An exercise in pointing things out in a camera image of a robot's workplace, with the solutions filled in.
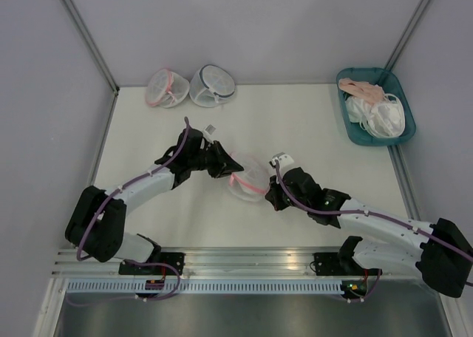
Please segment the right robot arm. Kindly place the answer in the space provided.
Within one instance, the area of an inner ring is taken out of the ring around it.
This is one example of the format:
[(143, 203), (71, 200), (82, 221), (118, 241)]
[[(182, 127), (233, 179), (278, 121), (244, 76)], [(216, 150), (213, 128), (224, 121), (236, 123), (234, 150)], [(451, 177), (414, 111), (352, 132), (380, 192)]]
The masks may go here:
[(275, 175), (265, 199), (275, 211), (294, 207), (323, 226), (352, 232), (337, 253), (339, 269), (407, 274), (451, 298), (462, 296), (472, 271), (472, 246), (452, 221), (424, 222), (378, 212), (349, 194), (322, 188), (300, 167)]

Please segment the pink-zip mesh laundry bag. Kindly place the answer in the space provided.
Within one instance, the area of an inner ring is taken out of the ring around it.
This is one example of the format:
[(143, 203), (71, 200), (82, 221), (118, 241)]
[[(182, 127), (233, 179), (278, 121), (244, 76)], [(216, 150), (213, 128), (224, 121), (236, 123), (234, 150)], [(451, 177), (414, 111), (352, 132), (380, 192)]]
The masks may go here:
[(228, 190), (235, 197), (247, 202), (263, 200), (270, 183), (267, 167), (249, 153), (231, 152), (230, 156), (243, 167), (243, 170), (231, 174)]

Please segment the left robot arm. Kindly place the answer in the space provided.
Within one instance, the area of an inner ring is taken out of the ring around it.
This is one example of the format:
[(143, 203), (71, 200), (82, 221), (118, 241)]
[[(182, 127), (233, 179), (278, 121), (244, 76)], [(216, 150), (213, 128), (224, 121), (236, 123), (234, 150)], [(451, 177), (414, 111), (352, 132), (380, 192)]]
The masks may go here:
[(199, 130), (186, 128), (177, 144), (144, 172), (108, 190), (90, 185), (76, 204), (65, 230), (66, 240), (76, 248), (78, 261), (108, 262), (117, 258), (135, 262), (146, 275), (159, 271), (160, 246), (141, 234), (126, 232), (126, 218), (149, 200), (176, 189), (194, 171), (212, 178), (243, 171), (216, 140)]

